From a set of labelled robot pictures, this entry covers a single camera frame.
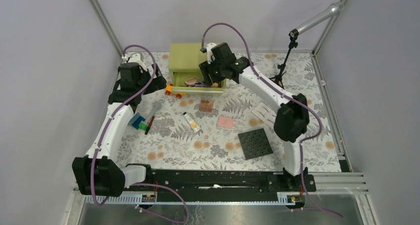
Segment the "pink square compact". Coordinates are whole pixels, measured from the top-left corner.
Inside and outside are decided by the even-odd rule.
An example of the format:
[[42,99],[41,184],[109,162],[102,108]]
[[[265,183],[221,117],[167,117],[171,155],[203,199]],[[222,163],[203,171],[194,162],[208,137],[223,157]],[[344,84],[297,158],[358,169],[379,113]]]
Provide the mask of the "pink square compact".
[[234,127],[234,119],[221,115],[217,121],[217,126],[232,129]]

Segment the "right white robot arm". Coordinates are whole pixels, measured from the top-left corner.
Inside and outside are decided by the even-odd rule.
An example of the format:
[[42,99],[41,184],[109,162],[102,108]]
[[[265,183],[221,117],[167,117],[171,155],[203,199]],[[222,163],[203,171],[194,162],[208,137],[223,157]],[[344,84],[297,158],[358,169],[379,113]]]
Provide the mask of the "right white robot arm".
[[275,112],[273,129],[283,141],[287,156],[283,166],[289,174],[284,178],[284,185],[290,191],[297,191],[304,184],[300,175],[304,166],[298,141],[303,139],[309,124],[306,97],[282,89],[247,57],[237,58],[227,43],[202,44],[200,50],[207,55],[206,61],[199,65],[205,86],[210,87],[225,79],[233,80],[259,96]]

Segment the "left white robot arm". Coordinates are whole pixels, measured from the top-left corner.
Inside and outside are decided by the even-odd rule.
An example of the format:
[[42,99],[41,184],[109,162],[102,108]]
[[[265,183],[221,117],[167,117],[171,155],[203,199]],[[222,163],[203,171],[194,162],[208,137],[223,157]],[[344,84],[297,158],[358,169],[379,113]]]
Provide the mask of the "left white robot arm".
[[166,80],[154,63],[150,72],[143,63],[123,63],[120,79],[108,97],[106,117],[91,148],[85,156],[76,157],[72,170],[83,195],[118,197],[126,187],[135,184],[147,191],[154,178],[141,164],[119,167],[114,161],[121,146],[125,128],[134,116],[142,96],[162,90]]

